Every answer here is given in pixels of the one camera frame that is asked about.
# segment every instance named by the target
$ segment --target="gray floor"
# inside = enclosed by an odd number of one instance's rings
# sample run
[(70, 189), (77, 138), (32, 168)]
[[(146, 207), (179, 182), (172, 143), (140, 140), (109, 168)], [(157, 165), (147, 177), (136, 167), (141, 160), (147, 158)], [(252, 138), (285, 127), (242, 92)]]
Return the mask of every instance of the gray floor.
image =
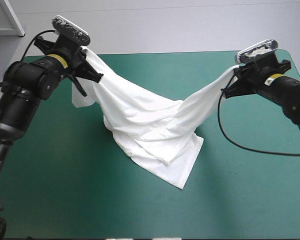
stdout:
[[(276, 39), (300, 73), (300, 0), (10, 0), (25, 37), (0, 36), (0, 80), (30, 39), (60, 14), (97, 54), (241, 50)], [(40, 52), (32, 47), (29, 55)]]

